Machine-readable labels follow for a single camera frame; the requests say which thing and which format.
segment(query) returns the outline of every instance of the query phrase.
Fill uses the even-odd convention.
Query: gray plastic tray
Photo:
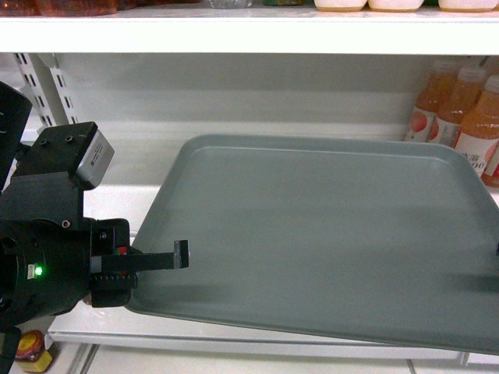
[[[188,239],[128,308],[196,321],[499,354],[499,211],[444,146],[201,136],[134,245]]]

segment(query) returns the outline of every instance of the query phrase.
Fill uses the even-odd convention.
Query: food container
[[[37,4],[34,0],[2,0],[0,2],[0,17],[38,16]]]
[[[415,12],[423,0],[369,0],[369,7],[376,12]]]
[[[42,16],[88,17],[116,13],[116,0],[37,0]]]
[[[497,0],[438,0],[445,12],[490,12],[497,6]]]
[[[367,0],[314,0],[321,12],[358,12],[366,6]]]

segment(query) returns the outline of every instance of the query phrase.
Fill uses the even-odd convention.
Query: robotic arm
[[[30,319],[69,312],[91,295],[93,307],[122,306],[136,273],[189,265],[187,241],[170,253],[143,254],[125,219],[83,217],[83,191],[97,187],[114,150],[93,122],[46,128],[29,148],[19,142],[30,101],[0,82],[0,374],[10,370]]]

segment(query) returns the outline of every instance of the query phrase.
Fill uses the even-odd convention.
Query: juice bottle label
[[[414,108],[412,111],[411,125],[405,135],[406,142],[426,142],[435,113]]]
[[[431,126],[428,143],[444,144],[445,146],[454,146],[455,139],[458,137],[460,125],[444,121],[442,118],[435,117]]]
[[[494,152],[483,173],[490,177],[499,178],[499,152]]]
[[[487,162],[492,157],[497,145],[497,139],[481,139],[460,133],[455,144],[455,150],[464,154],[478,175],[483,173]]]

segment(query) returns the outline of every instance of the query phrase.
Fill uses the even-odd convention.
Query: jar lid
[[[490,76],[485,83],[485,91],[494,92],[499,94],[499,76]]]
[[[458,63],[453,60],[436,60],[434,62],[433,71],[435,72],[456,72]]]
[[[464,66],[459,70],[458,79],[464,82],[482,82],[487,70],[479,66]]]
[[[44,343],[44,336],[38,330],[31,330],[23,334],[17,346],[16,358],[28,358],[37,354]]]

